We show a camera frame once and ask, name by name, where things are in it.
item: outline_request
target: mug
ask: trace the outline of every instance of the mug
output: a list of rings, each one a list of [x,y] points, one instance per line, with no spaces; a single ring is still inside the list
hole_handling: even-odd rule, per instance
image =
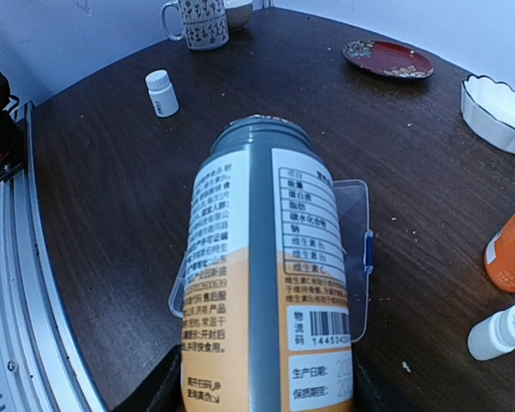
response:
[[[181,13],[183,30],[180,34],[173,34],[168,29],[168,7],[174,7]],[[169,39],[181,40],[185,37],[187,46],[192,50],[217,49],[229,40],[223,0],[174,0],[162,6],[161,20]]]

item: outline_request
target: table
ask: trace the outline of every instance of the table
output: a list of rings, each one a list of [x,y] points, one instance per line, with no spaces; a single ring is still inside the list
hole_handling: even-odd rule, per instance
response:
[[[475,323],[515,302],[482,266],[515,210],[515,156],[461,119],[465,70],[425,53],[429,80],[386,82],[343,59],[342,46],[362,38],[381,36],[266,9],[220,50],[161,42],[36,108],[51,264],[109,407],[179,341],[167,297],[192,181],[222,128],[260,112],[301,125],[334,179],[369,185],[375,271],[368,331],[354,346],[360,376],[382,382],[379,395],[391,387],[405,410],[515,410],[515,353],[480,363],[466,348]],[[154,115],[144,84],[160,68],[181,105],[167,119]]]

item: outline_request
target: floral plate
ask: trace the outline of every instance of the floral plate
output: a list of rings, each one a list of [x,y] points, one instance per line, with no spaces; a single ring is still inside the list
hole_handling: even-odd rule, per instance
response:
[[[343,47],[342,55],[355,66],[376,75],[419,80],[433,74],[433,65],[427,58],[389,41],[351,41]]]

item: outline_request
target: orange can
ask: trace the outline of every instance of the orange can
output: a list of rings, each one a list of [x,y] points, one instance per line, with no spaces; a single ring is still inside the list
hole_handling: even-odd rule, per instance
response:
[[[498,288],[515,293],[515,215],[488,244],[484,265]]]

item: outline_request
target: white label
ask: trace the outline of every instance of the white label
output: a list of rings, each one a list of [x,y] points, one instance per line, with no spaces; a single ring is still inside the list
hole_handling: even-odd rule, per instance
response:
[[[334,306],[289,306],[287,312],[290,350],[351,347],[348,309]]]
[[[195,178],[185,289],[198,274],[224,276],[227,255],[248,246],[249,159],[247,150],[225,154]]]
[[[276,245],[288,275],[333,277],[345,285],[332,177],[312,157],[272,149]]]
[[[325,408],[353,397],[350,351],[290,356],[290,410]]]
[[[490,240],[490,243],[487,246],[487,264],[491,264],[496,259],[496,240],[498,240],[501,236],[501,230]]]

